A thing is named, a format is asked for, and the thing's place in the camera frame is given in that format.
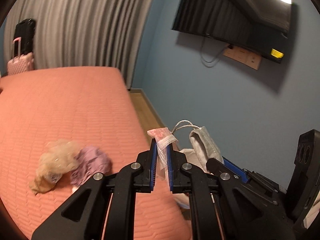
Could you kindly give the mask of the purple cloth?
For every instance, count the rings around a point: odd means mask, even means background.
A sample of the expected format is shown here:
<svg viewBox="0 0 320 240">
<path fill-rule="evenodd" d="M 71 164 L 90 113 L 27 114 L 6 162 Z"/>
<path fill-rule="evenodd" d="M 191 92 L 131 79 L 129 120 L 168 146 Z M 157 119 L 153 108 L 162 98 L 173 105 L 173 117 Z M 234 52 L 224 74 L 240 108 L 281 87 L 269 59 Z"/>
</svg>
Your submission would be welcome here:
<svg viewBox="0 0 320 240">
<path fill-rule="evenodd" d="M 112 172 L 111 158 L 98 147 L 84 147 L 75 159 L 79 166 L 71 172 L 73 186 L 80 187 L 97 172 L 103 174 Z"/>
</svg>

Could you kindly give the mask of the pink snack wrapper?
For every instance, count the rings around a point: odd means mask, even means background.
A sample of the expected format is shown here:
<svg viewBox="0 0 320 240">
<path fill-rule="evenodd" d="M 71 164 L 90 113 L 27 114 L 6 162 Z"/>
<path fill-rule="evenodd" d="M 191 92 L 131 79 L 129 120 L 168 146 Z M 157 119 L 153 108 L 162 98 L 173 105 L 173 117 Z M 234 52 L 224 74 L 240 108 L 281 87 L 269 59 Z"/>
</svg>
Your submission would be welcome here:
<svg viewBox="0 0 320 240">
<path fill-rule="evenodd" d="M 177 138 L 167 127 L 148 130 L 147 134 L 155 139 L 157 145 L 157 176 L 165 180 L 168 175 L 167 147 L 175 143 Z"/>
</svg>

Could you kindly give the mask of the grey pleated curtain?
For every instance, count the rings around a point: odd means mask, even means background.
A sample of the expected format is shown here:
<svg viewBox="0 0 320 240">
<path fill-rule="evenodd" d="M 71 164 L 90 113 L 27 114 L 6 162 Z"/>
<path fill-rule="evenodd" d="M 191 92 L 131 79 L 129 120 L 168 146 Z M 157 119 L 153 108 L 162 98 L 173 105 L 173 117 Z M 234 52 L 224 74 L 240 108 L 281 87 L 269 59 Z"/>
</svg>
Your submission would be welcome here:
<svg viewBox="0 0 320 240">
<path fill-rule="evenodd" d="M 4 13 L 3 59 L 9 61 L 15 27 L 36 22 L 36 69 L 105 66 L 132 85 L 152 0 L 9 0 Z"/>
</svg>

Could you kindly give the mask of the grey cloth pouch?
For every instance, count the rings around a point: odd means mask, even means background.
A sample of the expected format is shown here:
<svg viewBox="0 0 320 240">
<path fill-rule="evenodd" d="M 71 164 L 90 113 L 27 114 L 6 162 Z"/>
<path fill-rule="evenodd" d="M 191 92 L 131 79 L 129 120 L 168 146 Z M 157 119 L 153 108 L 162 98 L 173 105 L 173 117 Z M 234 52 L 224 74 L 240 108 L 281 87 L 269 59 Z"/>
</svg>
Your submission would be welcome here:
<svg viewBox="0 0 320 240">
<path fill-rule="evenodd" d="M 224 164 L 220 149 L 204 126 L 199 127 L 189 120 L 181 120 L 174 126 L 171 133 L 174 134 L 176 131 L 183 128 L 192 129 L 189 133 L 189 141 L 192 148 L 180 150 L 181 153 L 185 154 L 189 163 L 200 167 L 206 173 L 209 173 L 206 168 L 206 163 L 209 159 L 214 158 Z"/>
</svg>

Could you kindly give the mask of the orange quilted bed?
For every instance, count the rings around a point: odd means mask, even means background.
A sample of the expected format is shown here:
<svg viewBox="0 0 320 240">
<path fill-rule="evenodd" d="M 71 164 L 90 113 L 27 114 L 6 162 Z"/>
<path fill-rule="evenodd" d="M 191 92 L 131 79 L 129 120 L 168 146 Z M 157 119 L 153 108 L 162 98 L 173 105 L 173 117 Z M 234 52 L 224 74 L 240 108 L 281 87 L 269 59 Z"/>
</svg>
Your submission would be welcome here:
<svg viewBox="0 0 320 240">
<path fill-rule="evenodd" d="M 100 148 L 114 172 L 150 148 L 119 70 L 63 67 L 1 78 L 1 200 L 27 238 L 72 192 L 69 177 L 45 194 L 29 188 L 40 156 L 58 140 Z"/>
</svg>

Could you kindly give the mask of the wall mounted black television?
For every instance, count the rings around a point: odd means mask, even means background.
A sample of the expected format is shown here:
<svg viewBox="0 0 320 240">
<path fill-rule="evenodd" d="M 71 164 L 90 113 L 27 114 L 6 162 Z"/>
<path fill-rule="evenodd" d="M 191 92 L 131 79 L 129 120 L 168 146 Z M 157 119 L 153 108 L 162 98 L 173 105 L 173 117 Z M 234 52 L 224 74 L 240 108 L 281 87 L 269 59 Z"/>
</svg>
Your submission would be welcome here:
<svg viewBox="0 0 320 240">
<path fill-rule="evenodd" d="M 180 0 L 172 29 L 239 46 L 270 61 L 285 54 L 292 3 L 282 0 Z"/>
</svg>

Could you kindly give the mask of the yellow television sticker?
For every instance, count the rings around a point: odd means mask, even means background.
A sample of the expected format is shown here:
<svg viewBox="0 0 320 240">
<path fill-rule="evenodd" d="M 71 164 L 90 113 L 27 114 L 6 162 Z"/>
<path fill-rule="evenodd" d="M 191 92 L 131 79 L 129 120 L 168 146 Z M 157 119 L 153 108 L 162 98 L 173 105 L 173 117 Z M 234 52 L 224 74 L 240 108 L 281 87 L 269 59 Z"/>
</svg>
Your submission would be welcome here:
<svg viewBox="0 0 320 240">
<path fill-rule="evenodd" d="M 282 52 L 280 52 L 280 51 L 278 51 L 278 50 L 275 50 L 275 49 L 273 49 L 273 48 L 272 48 L 272 50 L 271 50 L 271 55 L 272 55 L 273 57 L 275 57 L 276 59 L 282 59 L 283 56 L 284 56 L 284 54 L 283 54 Z"/>
</svg>

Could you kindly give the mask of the beige sheer mesh bag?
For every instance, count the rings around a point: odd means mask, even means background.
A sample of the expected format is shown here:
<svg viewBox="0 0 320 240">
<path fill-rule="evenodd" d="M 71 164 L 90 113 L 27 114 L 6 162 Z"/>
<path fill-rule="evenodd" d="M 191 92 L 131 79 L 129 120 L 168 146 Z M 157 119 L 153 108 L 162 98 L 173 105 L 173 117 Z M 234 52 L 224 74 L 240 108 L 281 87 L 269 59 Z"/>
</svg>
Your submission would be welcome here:
<svg viewBox="0 0 320 240">
<path fill-rule="evenodd" d="M 51 191 L 64 174 L 77 169 L 79 161 L 76 156 L 80 150 L 74 141 L 60 139 L 49 142 L 39 158 L 35 178 L 29 183 L 33 194 Z"/>
</svg>

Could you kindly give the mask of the black suitcase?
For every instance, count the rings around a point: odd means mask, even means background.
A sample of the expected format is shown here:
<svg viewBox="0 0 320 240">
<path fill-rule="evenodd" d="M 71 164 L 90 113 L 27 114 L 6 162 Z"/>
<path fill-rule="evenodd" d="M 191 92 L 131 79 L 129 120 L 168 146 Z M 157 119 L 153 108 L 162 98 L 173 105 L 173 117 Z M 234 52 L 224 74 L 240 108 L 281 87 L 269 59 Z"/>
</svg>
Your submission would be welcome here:
<svg viewBox="0 0 320 240">
<path fill-rule="evenodd" d="M 36 21 L 32 18 L 18 23 L 15 28 L 14 38 L 21 38 L 21 54 L 27 55 L 33 52 Z"/>
</svg>

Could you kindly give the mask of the pink hard suitcase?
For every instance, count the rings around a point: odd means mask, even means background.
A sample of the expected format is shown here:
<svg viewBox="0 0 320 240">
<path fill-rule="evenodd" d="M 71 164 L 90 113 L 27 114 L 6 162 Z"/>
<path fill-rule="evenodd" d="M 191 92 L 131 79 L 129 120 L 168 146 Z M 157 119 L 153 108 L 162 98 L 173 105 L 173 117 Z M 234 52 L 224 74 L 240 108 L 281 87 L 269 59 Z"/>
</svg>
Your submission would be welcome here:
<svg viewBox="0 0 320 240">
<path fill-rule="evenodd" d="M 21 37 L 15 38 L 12 42 L 12 59 L 7 64 L 8 75 L 16 75 L 34 70 L 33 53 L 21 53 L 21 39 Z"/>
</svg>

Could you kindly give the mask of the beige wall socket panel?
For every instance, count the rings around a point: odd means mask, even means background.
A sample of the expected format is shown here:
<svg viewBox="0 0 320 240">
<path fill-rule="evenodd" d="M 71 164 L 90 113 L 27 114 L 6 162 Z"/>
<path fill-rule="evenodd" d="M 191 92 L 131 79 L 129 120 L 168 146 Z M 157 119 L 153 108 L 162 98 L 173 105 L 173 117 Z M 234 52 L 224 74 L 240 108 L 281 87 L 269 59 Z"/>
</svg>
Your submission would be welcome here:
<svg viewBox="0 0 320 240">
<path fill-rule="evenodd" d="M 255 70 L 259 69 L 262 60 L 260 55 L 231 44 L 224 50 L 223 55 Z"/>
</svg>

